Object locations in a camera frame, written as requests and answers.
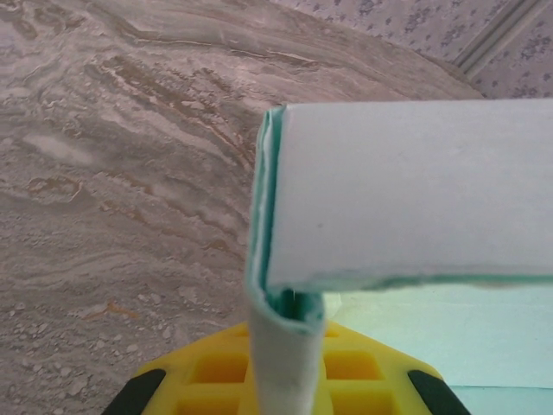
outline folded foam board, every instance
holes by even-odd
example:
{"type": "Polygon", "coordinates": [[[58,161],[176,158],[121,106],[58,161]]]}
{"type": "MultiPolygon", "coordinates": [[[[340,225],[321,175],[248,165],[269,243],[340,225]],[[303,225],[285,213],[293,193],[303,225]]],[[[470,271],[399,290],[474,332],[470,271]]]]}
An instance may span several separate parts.
{"type": "Polygon", "coordinates": [[[329,291],[369,291],[334,297],[337,321],[456,386],[551,387],[552,131],[552,99],[267,112],[246,275],[264,413],[309,413],[329,291]]]}

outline yellow plastic base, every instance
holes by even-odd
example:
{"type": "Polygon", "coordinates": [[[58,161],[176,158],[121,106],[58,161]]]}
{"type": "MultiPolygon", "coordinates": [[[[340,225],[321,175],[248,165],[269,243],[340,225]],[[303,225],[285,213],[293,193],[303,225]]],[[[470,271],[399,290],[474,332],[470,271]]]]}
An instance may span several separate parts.
{"type": "MultiPolygon", "coordinates": [[[[143,415],[258,415],[245,323],[142,367],[166,376],[143,415]]],[[[323,342],[314,415],[431,415],[407,373],[436,370],[331,322],[323,342]]]]}

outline beige marble countertop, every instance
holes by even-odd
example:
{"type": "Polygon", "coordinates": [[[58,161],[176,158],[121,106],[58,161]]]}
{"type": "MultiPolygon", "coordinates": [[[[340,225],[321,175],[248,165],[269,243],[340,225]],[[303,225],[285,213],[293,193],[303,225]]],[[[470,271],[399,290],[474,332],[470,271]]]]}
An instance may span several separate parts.
{"type": "Polygon", "coordinates": [[[255,136],[293,102],[470,99],[263,0],[0,1],[0,413],[100,413],[244,318],[255,136]]]}

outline wallpaper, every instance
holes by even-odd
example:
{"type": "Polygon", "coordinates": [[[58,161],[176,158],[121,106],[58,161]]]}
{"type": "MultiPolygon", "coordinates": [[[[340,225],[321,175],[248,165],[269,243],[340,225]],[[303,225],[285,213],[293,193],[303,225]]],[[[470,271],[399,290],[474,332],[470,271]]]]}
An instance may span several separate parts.
{"type": "MultiPolygon", "coordinates": [[[[271,1],[445,61],[453,61],[508,4],[508,0],[271,1]]],[[[549,96],[551,22],[549,8],[471,79],[474,86],[490,98],[549,96]]]]}
{"type": "Polygon", "coordinates": [[[487,97],[553,96],[553,3],[474,77],[487,97]]]}

